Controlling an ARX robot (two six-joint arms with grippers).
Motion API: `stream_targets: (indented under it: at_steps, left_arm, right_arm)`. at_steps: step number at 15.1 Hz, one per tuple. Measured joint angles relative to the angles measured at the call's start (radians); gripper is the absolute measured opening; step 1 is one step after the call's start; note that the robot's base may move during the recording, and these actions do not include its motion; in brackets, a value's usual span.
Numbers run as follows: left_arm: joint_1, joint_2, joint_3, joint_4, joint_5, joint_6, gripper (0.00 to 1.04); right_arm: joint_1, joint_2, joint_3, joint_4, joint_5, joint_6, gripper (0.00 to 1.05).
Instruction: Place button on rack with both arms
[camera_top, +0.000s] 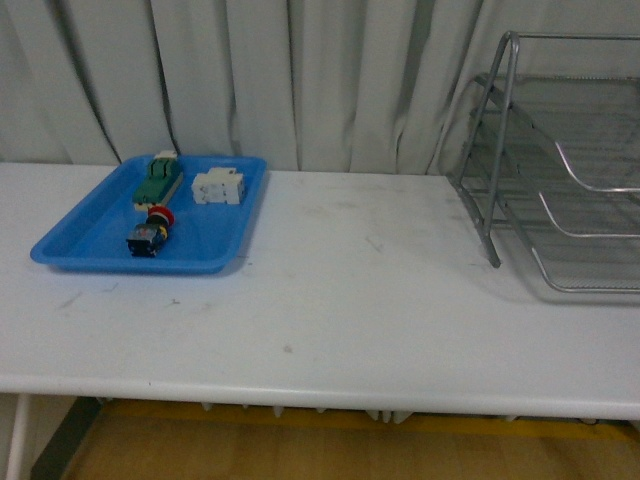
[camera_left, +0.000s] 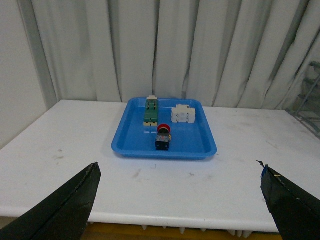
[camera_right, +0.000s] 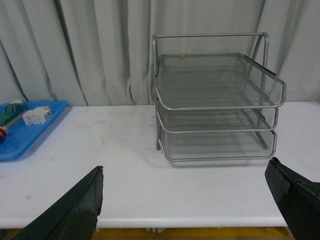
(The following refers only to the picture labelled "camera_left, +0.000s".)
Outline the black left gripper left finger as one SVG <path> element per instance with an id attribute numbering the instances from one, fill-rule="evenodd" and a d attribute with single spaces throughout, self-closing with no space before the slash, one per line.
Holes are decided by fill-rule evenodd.
<path id="1" fill-rule="evenodd" d="M 0 231 L 2 240 L 79 240 L 91 214 L 101 171 L 94 162 Z"/>

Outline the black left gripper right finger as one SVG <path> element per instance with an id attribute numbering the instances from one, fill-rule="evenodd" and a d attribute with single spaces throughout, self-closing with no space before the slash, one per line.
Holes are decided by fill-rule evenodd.
<path id="1" fill-rule="evenodd" d="M 320 200 L 262 161 L 260 188 L 284 240 L 320 238 Z"/>

